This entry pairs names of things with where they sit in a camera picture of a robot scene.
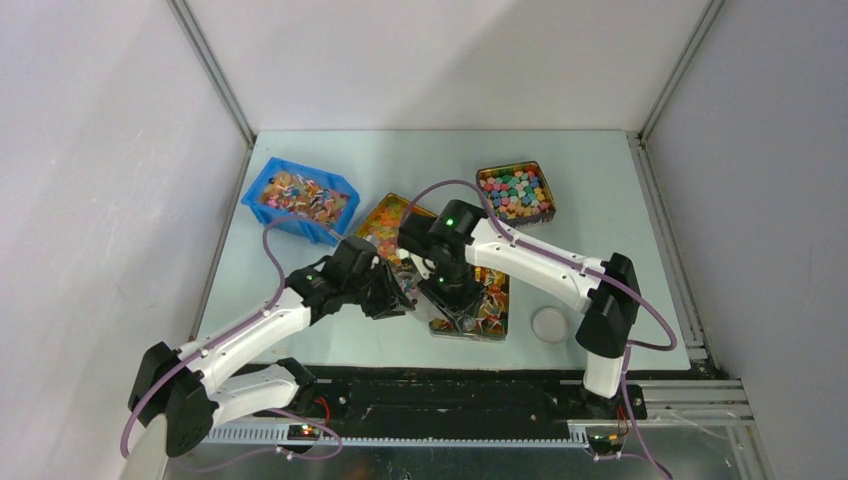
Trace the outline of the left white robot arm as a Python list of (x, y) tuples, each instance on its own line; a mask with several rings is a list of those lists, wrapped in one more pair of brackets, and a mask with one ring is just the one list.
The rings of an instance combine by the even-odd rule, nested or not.
[(160, 342), (144, 354), (129, 399), (131, 420), (166, 421), (164, 453), (187, 454), (214, 428), (272, 409), (304, 416), (316, 403), (316, 377), (293, 358), (249, 374), (239, 371), (274, 344), (345, 305), (384, 319), (414, 310), (389, 262), (358, 237), (342, 240), (333, 254), (292, 271), (258, 311), (213, 336), (179, 348)]

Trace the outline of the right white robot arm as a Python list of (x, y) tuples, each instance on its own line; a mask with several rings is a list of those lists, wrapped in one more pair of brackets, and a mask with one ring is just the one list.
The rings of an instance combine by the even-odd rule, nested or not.
[(408, 213), (397, 244), (421, 277), (422, 295), (459, 331), (484, 299), (477, 268), (523, 281), (581, 314), (575, 338), (587, 353), (583, 408), (606, 418), (620, 407), (620, 377), (640, 297), (629, 258), (615, 253), (601, 260), (558, 249), (462, 200), (450, 201), (437, 217)]

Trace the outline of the gold tin with lollipops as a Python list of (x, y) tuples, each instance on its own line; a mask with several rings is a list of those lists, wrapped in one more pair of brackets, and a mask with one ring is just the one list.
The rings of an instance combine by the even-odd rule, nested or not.
[(481, 334), (433, 334), (477, 341), (504, 341), (508, 333), (510, 307), (510, 277), (500, 271), (475, 267), (474, 278), (486, 287), (485, 297), (477, 317), (482, 319)]

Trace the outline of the clear plastic jar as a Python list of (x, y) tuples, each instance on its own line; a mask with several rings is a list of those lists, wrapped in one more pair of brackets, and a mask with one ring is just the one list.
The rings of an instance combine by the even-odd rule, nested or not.
[(430, 313), (428, 303), (418, 287), (418, 283), (422, 277), (410, 263), (404, 263), (398, 259), (391, 264), (404, 290), (415, 302), (415, 311), (410, 312), (410, 314), (419, 321), (428, 321), (428, 315)]

